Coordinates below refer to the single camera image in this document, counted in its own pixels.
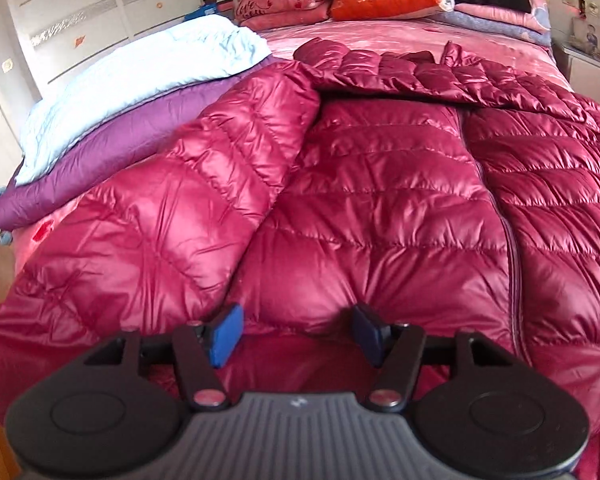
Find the magenta down jacket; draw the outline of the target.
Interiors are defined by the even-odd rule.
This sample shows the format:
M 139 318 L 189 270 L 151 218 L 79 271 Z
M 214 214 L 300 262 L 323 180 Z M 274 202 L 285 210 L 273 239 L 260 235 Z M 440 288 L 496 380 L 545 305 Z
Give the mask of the magenta down jacket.
M 0 420 L 99 341 L 226 304 L 246 333 L 221 379 L 365 392 L 348 333 L 478 330 L 575 396 L 600 479 L 600 105 L 448 44 L 315 39 L 236 84 L 86 192 L 0 304 Z

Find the purple folded down jacket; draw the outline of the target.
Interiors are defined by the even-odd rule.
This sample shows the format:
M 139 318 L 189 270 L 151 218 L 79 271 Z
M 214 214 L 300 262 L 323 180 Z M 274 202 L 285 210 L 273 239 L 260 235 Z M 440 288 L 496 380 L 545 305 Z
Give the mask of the purple folded down jacket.
M 190 84 L 104 122 L 30 184 L 9 183 L 0 194 L 0 230 L 38 222 L 116 172 L 155 154 L 172 132 L 188 124 L 252 73 L 275 63 L 273 55 L 228 78 Z

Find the white folded garment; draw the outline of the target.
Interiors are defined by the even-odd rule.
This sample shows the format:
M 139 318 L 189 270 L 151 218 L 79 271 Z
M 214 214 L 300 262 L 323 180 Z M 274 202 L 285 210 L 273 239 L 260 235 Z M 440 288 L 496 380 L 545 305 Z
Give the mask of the white folded garment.
M 48 174 L 70 148 L 127 110 L 191 84 L 241 74 L 271 54 L 263 37 L 219 14 L 117 48 L 31 108 L 15 185 Z

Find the pink bed cover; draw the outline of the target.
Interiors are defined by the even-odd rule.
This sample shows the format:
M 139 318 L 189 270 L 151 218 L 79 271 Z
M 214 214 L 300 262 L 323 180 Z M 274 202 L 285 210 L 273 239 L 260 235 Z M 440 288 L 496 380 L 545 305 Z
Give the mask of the pink bed cover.
M 277 58 L 276 62 L 290 60 L 298 47 L 314 38 L 336 41 L 352 50 L 389 52 L 395 55 L 426 52 L 434 61 L 440 61 L 443 48 L 448 42 L 454 42 L 469 55 L 541 76 L 562 88 L 569 86 L 549 47 L 441 24 L 429 21 L 428 18 L 411 21 L 327 21 L 314 25 L 283 27 L 257 34 L 266 40 L 272 51 L 271 55 Z M 17 270 L 22 269 L 42 241 L 76 208 L 82 195 L 30 226 L 4 231 L 12 234 L 14 238 Z

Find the white nightstand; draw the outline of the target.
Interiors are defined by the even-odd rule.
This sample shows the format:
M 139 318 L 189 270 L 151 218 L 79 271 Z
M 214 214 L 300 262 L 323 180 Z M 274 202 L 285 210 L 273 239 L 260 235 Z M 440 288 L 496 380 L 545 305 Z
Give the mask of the white nightstand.
M 554 42 L 552 48 L 557 66 L 573 90 L 600 103 L 600 61 L 568 44 Z

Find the blue storage box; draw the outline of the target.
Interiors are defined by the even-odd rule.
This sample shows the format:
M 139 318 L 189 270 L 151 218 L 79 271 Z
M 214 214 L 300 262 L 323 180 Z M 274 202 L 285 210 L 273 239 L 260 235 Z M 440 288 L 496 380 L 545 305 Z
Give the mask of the blue storage box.
M 191 21 L 195 18 L 202 18 L 207 15 L 219 14 L 229 20 L 234 18 L 233 0 L 204 0 L 204 3 L 195 11 L 189 12 L 184 16 L 184 21 Z

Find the lavender folded blanket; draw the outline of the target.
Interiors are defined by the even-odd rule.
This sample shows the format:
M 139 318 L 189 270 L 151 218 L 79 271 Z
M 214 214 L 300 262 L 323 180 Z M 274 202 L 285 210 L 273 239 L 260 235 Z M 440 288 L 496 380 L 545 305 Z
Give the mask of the lavender folded blanket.
M 472 16 L 460 11 L 437 13 L 431 15 L 428 20 L 474 30 L 475 32 L 487 32 L 488 34 L 527 41 L 541 47 L 549 47 L 552 44 L 550 32 L 536 32 L 524 26 L 492 21 L 487 18 L 478 18 L 478 16 Z

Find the pink heart folded blanket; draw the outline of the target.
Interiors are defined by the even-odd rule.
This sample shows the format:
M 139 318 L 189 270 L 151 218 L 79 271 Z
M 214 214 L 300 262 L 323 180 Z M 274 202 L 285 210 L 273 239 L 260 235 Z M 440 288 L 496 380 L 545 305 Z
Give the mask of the pink heart folded blanket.
M 327 21 L 330 0 L 239 0 L 234 18 L 254 32 Z

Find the white wardrobe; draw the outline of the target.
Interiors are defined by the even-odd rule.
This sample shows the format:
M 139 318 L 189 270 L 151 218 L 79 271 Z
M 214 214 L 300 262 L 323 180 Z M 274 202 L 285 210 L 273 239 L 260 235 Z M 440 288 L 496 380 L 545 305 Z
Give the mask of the white wardrobe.
M 0 0 L 0 188 L 22 159 L 34 103 L 110 50 L 169 26 L 201 0 Z

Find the pink folded blanket right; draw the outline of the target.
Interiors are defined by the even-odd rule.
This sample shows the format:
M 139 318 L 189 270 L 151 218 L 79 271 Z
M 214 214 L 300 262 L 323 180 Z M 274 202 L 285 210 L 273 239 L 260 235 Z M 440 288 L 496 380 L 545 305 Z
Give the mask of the pink folded blanket right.
M 457 3 L 454 10 L 476 18 L 520 26 L 544 34 L 550 32 L 550 14 L 546 0 L 529 0 L 531 12 L 500 8 L 499 6 L 480 6 L 480 4 Z

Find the framed child photo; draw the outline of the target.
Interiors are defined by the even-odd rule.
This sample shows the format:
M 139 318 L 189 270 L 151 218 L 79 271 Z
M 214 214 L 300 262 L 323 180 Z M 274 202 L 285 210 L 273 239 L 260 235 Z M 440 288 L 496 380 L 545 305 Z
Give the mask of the framed child photo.
M 590 23 L 587 18 L 573 18 L 569 43 L 587 54 L 600 54 L 600 26 Z

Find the wall socket panel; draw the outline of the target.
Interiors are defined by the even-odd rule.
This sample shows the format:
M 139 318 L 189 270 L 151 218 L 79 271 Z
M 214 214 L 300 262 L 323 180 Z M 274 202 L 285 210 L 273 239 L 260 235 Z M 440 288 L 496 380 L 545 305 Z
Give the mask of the wall socket panel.
M 600 7 L 593 0 L 562 0 L 562 3 L 580 15 L 594 16 L 594 18 L 600 15 Z

